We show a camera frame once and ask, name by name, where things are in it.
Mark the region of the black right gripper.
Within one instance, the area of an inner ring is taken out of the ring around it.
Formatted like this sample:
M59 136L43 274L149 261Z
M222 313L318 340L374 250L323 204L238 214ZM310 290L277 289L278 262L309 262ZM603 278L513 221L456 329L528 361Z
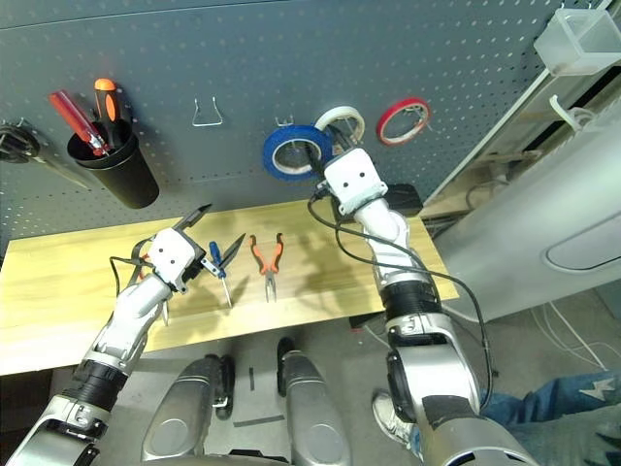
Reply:
M331 152L325 157L324 162L329 163L337 156L350 150L350 142L345 137L344 133L337 126L331 127L331 135L333 146ZM323 165L321 162L321 151L316 151L315 146L307 144L306 156L309 161L309 165L315 174L323 173Z

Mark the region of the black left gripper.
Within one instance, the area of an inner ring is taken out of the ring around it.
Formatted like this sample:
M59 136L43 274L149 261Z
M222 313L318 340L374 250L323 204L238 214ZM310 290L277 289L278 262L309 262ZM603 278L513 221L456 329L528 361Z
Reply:
M197 223L212 207L212 204L200 206L182 220L182 228L192 227ZM189 264L184 268L181 275L183 284L194 280L202 271L211 273L214 277L218 277L218 269L224 272L228 265L237 255L245 239L245 234L240 235L234 243L225 251L221 251L218 245L215 245L215 265L207 258L206 251L198 244L193 244L194 256Z

